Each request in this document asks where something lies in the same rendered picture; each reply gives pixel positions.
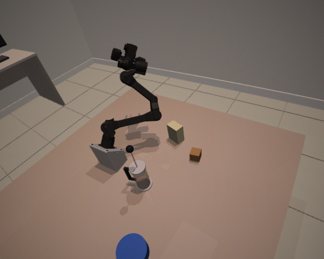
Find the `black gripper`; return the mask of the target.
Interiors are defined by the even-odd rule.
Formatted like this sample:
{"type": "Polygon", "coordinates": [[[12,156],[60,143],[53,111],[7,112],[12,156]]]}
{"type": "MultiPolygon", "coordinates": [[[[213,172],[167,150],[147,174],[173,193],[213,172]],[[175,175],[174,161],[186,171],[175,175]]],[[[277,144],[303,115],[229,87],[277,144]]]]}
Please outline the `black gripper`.
{"type": "Polygon", "coordinates": [[[116,49],[116,48],[113,48],[112,49],[112,53],[111,53],[111,60],[114,60],[114,61],[118,61],[118,60],[123,60],[124,58],[131,58],[132,60],[133,60],[133,62],[136,62],[137,60],[139,60],[139,61],[143,61],[143,62],[145,62],[145,58],[142,58],[142,57],[137,57],[137,58],[133,58],[133,57],[131,57],[131,56],[121,56],[122,55],[122,52],[121,52],[121,50],[120,49],[116,49]]]}

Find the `glass french press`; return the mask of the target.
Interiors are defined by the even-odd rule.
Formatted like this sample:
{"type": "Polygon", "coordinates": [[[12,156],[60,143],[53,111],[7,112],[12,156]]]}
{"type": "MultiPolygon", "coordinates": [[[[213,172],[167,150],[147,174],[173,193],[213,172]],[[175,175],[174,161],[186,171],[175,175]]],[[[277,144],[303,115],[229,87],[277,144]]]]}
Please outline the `glass french press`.
{"type": "MultiPolygon", "coordinates": [[[[133,152],[133,146],[128,145],[126,147],[126,151],[128,153],[133,152]]],[[[133,157],[133,155],[132,155],[133,157]]],[[[134,157],[133,157],[134,160],[134,157]]],[[[141,160],[134,160],[129,167],[123,168],[127,178],[129,180],[133,180],[136,183],[136,188],[141,191],[145,192],[152,187],[152,180],[149,178],[148,172],[146,170],[145,163],[141,160]],[[129,172],[131,173],[132,177],[130,176],[129,172]]]]}

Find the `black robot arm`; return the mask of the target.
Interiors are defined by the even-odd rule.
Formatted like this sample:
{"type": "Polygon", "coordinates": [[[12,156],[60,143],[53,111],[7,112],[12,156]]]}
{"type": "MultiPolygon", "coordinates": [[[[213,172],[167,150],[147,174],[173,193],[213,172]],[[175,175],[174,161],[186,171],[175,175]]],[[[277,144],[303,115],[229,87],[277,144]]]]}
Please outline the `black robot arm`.
{"type": "MultiPolygon", "coordinates": [[[[138,47],[133,44],[125,44],[124,50],[126,56],[131,56],[136,58],[138,47]]],[[[145,76],[147,69],[147,62],[139,61],[133,63],[131,58],[124,58],[123,60],[118,61],[118,67],[124,69],[120,74],[120,80],[123,84],[133,87],[136,91],[138,91],[141,95],[143,95],[146,99],[150,101],[151,111],[147,112],[143,115],[139,115],[136,117],[131,117],[123,120],[114,121],[114,119],[106,120],[101,125],[101,130],[103,131],[103,137],[101,142],[101,147],[106,149],[114,149],[114,135],[116,129],[128,125],[137,124],[145,121],[158,121],[161,119],[161,112],[159,111],[158,98],[154,96],[150,91],[148,91],[145,87],[139,84],[134,78],[133,75],[141,74],[145,76]]]]}

